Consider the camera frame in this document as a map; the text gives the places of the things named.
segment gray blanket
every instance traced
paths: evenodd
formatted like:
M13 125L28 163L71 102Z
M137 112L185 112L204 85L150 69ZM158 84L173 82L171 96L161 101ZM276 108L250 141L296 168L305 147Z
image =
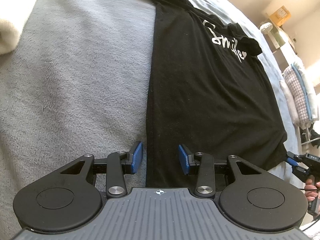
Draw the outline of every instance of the gray blanket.
M285 146L297 152L281 75L261 33L226 0L190 1L260 42ZM0 56L1 240L20 229L12 201L25 185L87 153L102 158L136 140L146 145L154 18L149 0L37 0L17 49ZM144 185L145 160L128 187ZM285 164L275 173L290 180Z

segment silver screw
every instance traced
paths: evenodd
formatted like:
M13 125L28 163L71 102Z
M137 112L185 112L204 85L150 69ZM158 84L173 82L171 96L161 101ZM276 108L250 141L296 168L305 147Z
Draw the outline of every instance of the silver screw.
M209 186L200 186L197 188L197 191L201 194L210 194L213 189Z
M124 188L120 186L113 186L108 189L110 194L119 195L124 192Z

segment gray ribbed plate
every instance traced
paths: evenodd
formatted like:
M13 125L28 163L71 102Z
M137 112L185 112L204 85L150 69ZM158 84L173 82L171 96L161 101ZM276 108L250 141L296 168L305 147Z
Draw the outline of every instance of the gray ribbed plate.
M255 233L232 224L214 202L186 188L133 188L107 201L89 224L68 233L40 235L21 231L16 240L306 240L297 228L276 234Z

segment yellow box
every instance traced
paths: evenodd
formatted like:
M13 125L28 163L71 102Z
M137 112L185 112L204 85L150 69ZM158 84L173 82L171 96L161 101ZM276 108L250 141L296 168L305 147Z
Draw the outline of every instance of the yellow box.
M277 26L281 26L288 19L291 18L291 13L286 9L286 7L282 6L278 10L276 10L273 14L269 16L270 20L273 21Z

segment black t-shirt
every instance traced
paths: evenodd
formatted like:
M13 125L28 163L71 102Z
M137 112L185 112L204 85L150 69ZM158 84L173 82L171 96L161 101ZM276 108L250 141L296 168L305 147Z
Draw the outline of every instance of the black t-shirt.
M239 24L188 0L156 5L147 103L147 187L194 187L178 145L216 159L238 155L264 169L285 156L286 132L261 48Z

